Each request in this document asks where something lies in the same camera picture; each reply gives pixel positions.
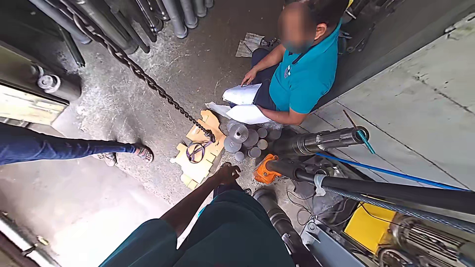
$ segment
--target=teal polo shirt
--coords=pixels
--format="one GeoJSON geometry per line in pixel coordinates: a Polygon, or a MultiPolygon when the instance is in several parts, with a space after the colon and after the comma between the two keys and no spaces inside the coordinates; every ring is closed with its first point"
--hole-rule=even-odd
{"type": "Polygon", "coordinates": [[[327,38],[312,47],[297,63],[300,54],[285,51],[272,76],[269,94],[278,111],[310,113],[318,99],[333,85],[338,58],[339,24],[327,38]]]}

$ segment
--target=cardboard piece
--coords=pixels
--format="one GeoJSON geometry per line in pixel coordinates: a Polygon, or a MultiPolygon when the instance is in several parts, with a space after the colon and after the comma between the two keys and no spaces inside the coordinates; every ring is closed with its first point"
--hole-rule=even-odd
{"type": "MultiPolygon", "coordinates": [[[[187,146],[180,143],[177,146],[178,155],[170,159],[170,162],[181,166],[183,174],[180,176],[180,179],[190,189],[195,189],[208,176],[213,161],[224,148],[224,139],[226,138],[219,130],[218,118],[211,111],[202,110],[201,118],[198,122],[205,129],[211,130],[216,137],[216,142],[206,147],[204,158],[199,163],[191,163],[186,156],[187,146]]],[[[209,138],[205,137],[204,133],[196,125],[190,129],[186,137],[194,143],[206,143],[209,141],[209,138]]],[[[196,157],[199,160],[201,153],[196,154],[196,157]]]]}

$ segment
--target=yellow machine part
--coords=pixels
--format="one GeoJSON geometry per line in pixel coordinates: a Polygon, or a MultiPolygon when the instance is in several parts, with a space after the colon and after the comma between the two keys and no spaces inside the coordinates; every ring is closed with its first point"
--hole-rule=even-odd
{"type": "MultiPolygon", "coordinates": [[[[372,216],[383,220],[392,221],[396,214],[394,211],[371,204],[361,202],[361,205],[364,206],[372,216]]],[[[376,254],[381,239],[389,230],[390,223],[372,217],[362,206],[359,206],[353,213],[344,232],[373,254],[376,254]]]]}

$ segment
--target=machinery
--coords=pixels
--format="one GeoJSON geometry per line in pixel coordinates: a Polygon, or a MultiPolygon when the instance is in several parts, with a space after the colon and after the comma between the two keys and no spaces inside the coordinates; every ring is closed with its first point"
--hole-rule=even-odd
{"type": "Polygon", "coordinates": [[[375,182],[349,165],[315,153],[364,143],[361,126],[282,134],[254,171],[271,184],[290,179],[310,218],[296,236],[269,190],[254,198],[265,208],[299,266],[473,267],[475,192],[375,182]]]}

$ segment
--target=dark skinned arm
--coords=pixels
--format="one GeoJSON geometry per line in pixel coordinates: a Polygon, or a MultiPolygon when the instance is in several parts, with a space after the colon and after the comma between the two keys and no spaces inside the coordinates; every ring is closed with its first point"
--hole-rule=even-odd
{"type": "Polygon", "coordinates": [[[209,194],[220,184],[227,184],[236,180],[239,177],[238,172],[241,172],[238,166],[221,166],[213,176],[207,178],[204,183],[168,210],[160,219],[174,228],[177,237],[179,237],[209,194]]]}
{"type": "Polygon", "coordinates": [[[257,107],[260,109],[262,114],[264,114],[264,116],[280,124],[300,125],[308,115],[295,112],[292,109],[289,111],[274,111],[260,106],[257,107]]]}

